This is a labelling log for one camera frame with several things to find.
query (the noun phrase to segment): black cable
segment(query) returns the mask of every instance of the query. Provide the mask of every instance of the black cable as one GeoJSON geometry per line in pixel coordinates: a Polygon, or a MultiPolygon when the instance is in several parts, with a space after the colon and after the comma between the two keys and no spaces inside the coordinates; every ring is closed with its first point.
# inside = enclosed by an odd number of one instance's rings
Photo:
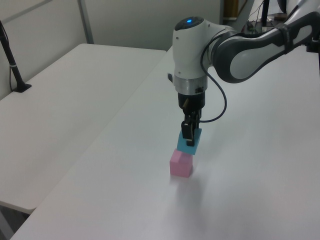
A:
{"type": "Polygon", "coordinates": [[[11,66],[9,66],[9,84],[10,84],[10,90],[11,92],[13,92],[12,86],[11,86],[11,66]]]}
{"type": "Polygon", "coordinates": [[[256,9],[253,13],[251,13],[251,14],[249,15],[248,21],[249,21],[249,18],[258,11],[258,9],[260,8],[260,6],[258,6],[257,9],[256,9]]]}
{"type": "Polygon", "coordinates": [[[289,18],[291,18],[291,16],[298,10],[299,6],[296,5],[294,7],[294,9],[289,13],[289,15],[286,17],[286,19],[284,20],[284,22],[286,22],[289,18]]]}
{"type": "Polygon", "coordinates": [[[263,2],[261,3],[261,5],[259,6],[258,14],[257,14],[257,16],[256,16],[256,20],[255,20],[255,24],[254,24],[254,31],[256,31],[256,25],[257,25],[257,22],[258,22],[260,9],[261,9],[261,6],[262,6],[263,3],[264,3],[264,1],[263,1],[263,2]]]}
{"type": "Polygon", "coordinates": [[[182,109],[184,115],[185,115],[187,118],[189,118],[190,121],[192,121],[192,122],[194,122],[194,123],[203,123],[203,124],[205,124],[205,123],[212,123],[212,122],[218,120],[219,118],[221,118],[221,117],[225,114],[226,109],[227,109],[227,97],[226,97],[225,91],[222,89],[222,87],[219,85],[219,83],[208,73],[208,71],[205,69],[204,63],[203,63],[204,55],[205,55],[207,49],[209,48],[209,46],[210,46],[215,40],[217,40],[217,39],[220,38],[220,37],[221,37],[221,35],[214,37],[214,38],[211,39],[211,41],[205,46],[205,48],[204,48],[204,50],[203,50],[203,52],[202,52],[202,54],[201,54],[200,65],[201,65],[201,68],[202,68],[202,70],[204,71],[205,75],[207,75],[207,76],[215,83],[215,85],[220,89],[220,91],[221,91],[221,93],[222,93],[222,95],[223,95],[223,99],[224,99],[224,108],[223,108],[223,110],[222,110],[222,112],[220,113],[219,116],[217,116],[217,117],[215,117],[215,118],[213,118],[213,119],[211,119],[211,120],[193,120],[193,119],[191,119],[191,118],[185,113],[185,110],[182,109]]]}
{"type": "MultiPolygon", "coordinates": [[[[1,24],[1,28],[2,28],[2,31],[4,32],[4,35],[5,35],[5,38],[6,38],[6,41],[8,42],[8,45],[9,44],[9,38],[8,38],[8,35],[7,35],[7,32],[4,28],[4,26],[1,24]]],[[[9,66],[9,85],[10,85],[10,90],[11,92],[13,92],[13,89],[12,89],[12,86],[11,86],[11,66],[9,66]]]]}

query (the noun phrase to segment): white tabletop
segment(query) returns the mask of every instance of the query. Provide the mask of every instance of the white tabletop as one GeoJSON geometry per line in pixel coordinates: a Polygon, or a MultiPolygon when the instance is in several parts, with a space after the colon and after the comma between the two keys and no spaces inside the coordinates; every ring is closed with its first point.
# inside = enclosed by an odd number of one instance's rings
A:
{"type": "MultiPolygon", "coordinates": [[[[228,109],[201,124],[181,178],[169,171],[184,118],[170,50],[12,240],[318,240],[318,67],[299,47],[246,82],[219,80],[228,109]]],[[[210,83],[203,119],[222,107],[210,83]]]]}
{"type": "Polygon", "coordinates": [[[165,51],[81,44],[0,101],[0,205],[31,213],[165,51]]]}

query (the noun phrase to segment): black stand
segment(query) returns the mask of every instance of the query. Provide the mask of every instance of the black stand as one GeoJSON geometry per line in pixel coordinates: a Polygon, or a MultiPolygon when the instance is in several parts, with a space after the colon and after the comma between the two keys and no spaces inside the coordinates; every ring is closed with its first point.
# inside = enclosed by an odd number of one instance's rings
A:
{"type": "Polygon", "coordinates": [[[13,90],[13,92],[23,93],[25,90],[29,89],[31,85],[24,83],[24,81],[21,78],[14,55],[12,54],[9,46],[9,41],[7,39],[4,26],[2,25],[1,21],[0,21],[0,41],[16,80],[16,88],[13,90]]]}
{"type": "Polygon", "coordinates": [[[264,2],[263,2],[262,16],[261,16],[262,27],[267,26],[269,3],[270,3],[270,0],[264,0],[264,2]]]}

